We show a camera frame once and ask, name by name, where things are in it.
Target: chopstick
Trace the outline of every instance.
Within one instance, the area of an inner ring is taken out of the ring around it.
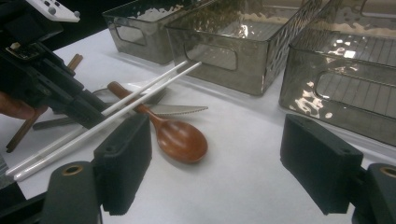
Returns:
[[[129,96],[125,97],[124,99],[118,101],[116,104],[114,104],[113,106],[111,106],[110,108],[105,110],[103,113],[106,115],[110,114],[115,109],[118,109],[119,107],[123,106],[126,102],[135,98],[138,94],[145,91],[149,87],[153,86],[155,83],[157,83],[161,79],[167,77],[171,72],[178,69],[180,66],[184,65],[185,63],[186,62],[177,65],[175,68],[168,71],[164,75],[154,79],[148,85],[140,88],[138,91],[136,91],[136,92],[130,94]],[[71,132],[70,134],[67,134],[66,136],[61,138],[60,141],[57,141],[57,142],[51,144],[50,146],[40,150],[38,153],[36,153],[34,156],[31,157],[31,158],[33,158],[32,160],[25,160],[24,165],[19,164],[15,167],[9,169],[8,171],[6,171],[6,175],[14,175],[14,180],[21,181],[21,180],[25,179],[26,177],[41,170],[42,168],[46,167],[48,164],[59,160],[62,156],[74,151],[76,149],[75,145],[77,145],[79,142],[91,137],[95,133],[104,129],[107,125],[112,123],[114,120],[119,119],[121,116],[128,113],[131,109],[133,109],[140,103],[147,100],[152,94],[155,94],[158,91],[162,90],[163,88],[165,88],[167,85],[169,85],[170,83],[172,83],[179,77],[182,77],[182,76],[188,74],[192,69],[195,69],[199,65],[201,65],[201,63],[196,63],[195,65],[186,69],[184,72],[178,74],[175,77],[172,77],[171,79],[167,80],[165,83],[163,83],[157,89],[155,89],[155,90],[151,91],[150,93],[144,95],[143,97],[139,98],[133,104],[130,104],[130,105],[124,107],[118,113],[105,119],[103,122],[97,124],[96,126],[94,126],[91,129],[89,129],[87,132],[85,132],[86,131],[85,128],[80,127],[79,129],[76,129],[75,131]]]
[[[67,65],[68,68],[71,70],[75,70],[79,63],[82,61],[82,55],[76,54],[73,59],[70,61],[70,63]],[[27,134],[27,132],[32,128],[32,126],[35,124],[35,122],[38,120],[38,118],[46,112],[47,109],[44,108],[38,108],[35,109],[35,114],[33,115],[32,118],[27,119],[20,129],[15,133],[15,135],[12,137],[12,139],[9,141],[7,144],[7,152],[10,153],[15,150],[15,148],[18,146],[20,141],[23,139],[23,137]]]
[[[145,91],[146,89],[150,88],[151,86],[153,86],[155,83],[161,81],[162,79],[164,79],[165,77],[168,77],[169,74],[171,74],[173,71],[177,70],[179,67],[181,67],[182,65],[184,65],[186,62],[179,64],[178,66],[175,66],[173,69],[169,70],[168,72],[164,73],[163,75],[161,75],[160,77],[155,78],[154,80],[152,80],[150,83],[148,83],[146,86],[143,86],[141,89],[139,89],[138,91],[135,91],[134,94],[131,94],[128,98],[131,100],[132,98],[135,98],[138,94],[140,94],[141,92]],[[107,110],[103,111],[102,114],[104,116],[108,116],[109,114],[111,114],[113,111],[115,111],[116,109],[118,109],[119,107],[123,106],[127,101],[118,101],[117,103],[115,103],[113,106],[109,107]],[[53,151],[55,151],[57,148],[65,145],[68,141],[76,138],[77,136],[81,135],[82,133],[84,133],[86,131],[86,129],[82,126],[76,128],[73,132],[63,136],[62,138],[58,139],[57,141],[53,142],[52,144],[48,145],[47,147],[39,150],[36,154],[30,156],[29,158],[27,158],[26,160],[20,162],[19,164],[9,168],[6,171],[6,175],[8,176],[12,176],[15,175],[17,173],[19,173],[21,170],[33,165],[35,162],[39,161],[41,158],[49,155],[50,153],[52,153]]]

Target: spoon handle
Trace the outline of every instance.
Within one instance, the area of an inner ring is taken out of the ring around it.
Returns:
[[[119,97],[120,99],[122,99],[122,98],[128,96],[129,94],[131,94],[128,90],[123,88],[120,83],[118,83],[116,81],[110,82],[107,85],[107,88],[111,92],[113,92],[117,97]],[[129,105],[129,104],[131,104],[133,102],[134,102],[134,99],[129,101],[128,103],[126,103],[126,105]],[[162,119],[159,118],[156,114],[154,114],[148,107],[146,107],[143,104],[138,105],[137,107],[134,108],[134,110],[136,112],[139,112],[139,113],[148,113],[149,114],[149,119],[151,120],[151,122],[156,127],[157,127],[157,125],[159,125],[161,123]]]

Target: brass screw hole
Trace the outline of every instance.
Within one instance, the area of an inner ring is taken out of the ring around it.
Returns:
[[[62,175],[76,175],[83,170],[81,165],[71,165],[62,171]]]
[[[385,175],[396,178],[396,169],[392,167],[381,167],[379,170]]]

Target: wooden stick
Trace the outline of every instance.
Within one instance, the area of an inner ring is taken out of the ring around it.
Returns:
[[[67,65],[70,69],[73,71],[77,68],[79,63],[82,60],[82,56],[80,54],[76,54],[72,61]],[[20,141],[23,139],[23,137],[29,132],[29,130],[32,128],[32,126],[35,124],[37,119],[44,113],[46,112],[47,108],[42,106],[40,108],[35,109],[35,114],[33,115],[32,118],[27,119],[20,129],[15,133],[15,135],[12,137],[11,141],[7,144],[7,152],[10,153],[15,150],[15,148],[18,146]]]

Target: white chopstick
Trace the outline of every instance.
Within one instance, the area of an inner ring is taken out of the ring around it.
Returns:
[[[52,153],[50,153],[47,156],[44,156],[44,157],[41,156],[41,159],[38,160],[35,164],[29,166],[28,168],[26,168],[23,171],[21,171],[21,172],[17,173],[16,175],[14,175],[14,180],[21,181],[21,180],[25,179],[26,177],[28,177],[28,176],[36,173],[37,171],[41,170],[42,168],[46,167],[48,164],[51,164],[52,162],[59,160],[64,155],[67,155],[70,152],[74,151],[76,149],[75,145],[77,145],[78,143],[82,142],[83,140],[93,136],[95,133],[98,133],[99,131],[104,129],[107,125],[112,123],[114,120],[119,119],[121,116],[123,116],[124,114],[128,113],[128,111],[130,111],[131,109],[133,109],[136,106],[138,106],[140,103],[142,103],[145,100],[147,100],[147,98],[149,98],[152,94],[155,94],[158,91],[162,90],[163,88],[165,88],[167,85],[169,85],[170,83],[172,83],[173,81],[175,81],[179,77],[182,77],[182,76],[188,74],[192,69],[195,69],[199,65],[201,65],[201,63],[196,63],[195,65],[189,67],[184,72],[182,72],[182,73],[176,75],[175,77],[172,77],[171,79],[167,80],[165,83],[163,83],[157,89],[155,89],[155,90],[151,91],[150,93],[142,96],[141,98],[139,98],[138,100],[136,100],[132,104],[125,106],[122,110],[120,110],[116,114],[114,114],[111,117],[105,119],[101,123],[97,124],[96,126],[94,126],[91,129],[89,129],[87,132],[85,132],[85,133],[79,135],[77,138],[71,140],[70,142],[68,142],[64,146],[62,146],[59,149],[53,151]]]
[[[109,114],[111,114],[112,112],[117,110],[119,107],[122,107],[126,102],[128,102],[129,100],[135,98],[141,92],[143,92],[146,89],[150,88],[151,86],[153,86],[157,82],[161,81],[162,79],[168,77],[171,73],[173,73],[179,67],[183,66],[186,63],[187,62],[180,63],[177,66],[175,66],[174,68],[172,68],[171,70],[169,70],[166,73],[162,74],[161,76],[153,79],[150,83],[148,83],[147,85],[141,87],[139,90],[135,91],[133,94],[128,95],[127,97],[123,98],[122,100],[119,100],[113,106],[111,106],[108,109],[106,109],[105,111],[103,111],[102,114],[104,116],[108,116]],[[52,144],[48,145],[47,147],[39,150],[37,153],[35,153],[34,155],[28,157],[26,160],[24,160],[24,161],[18,163],[17,165],[9,168],[6,171],[6,175],[7,176],[13,176],[13,175],[19,173],[23,169],[33,165],[35,162],[41,160],[43,157],[49,155],[50,153],[55,151],[57,148],[65,145],[67,142],[69,142],[70,140],[76,138],[77,136],[81,135],[82,133],[84,133],[86,131],[87,131],[87,129],[82,127],[82,126],[76,128],[73,132],[65,135],[64,137],[58,139],[57,141],[53,142]]]

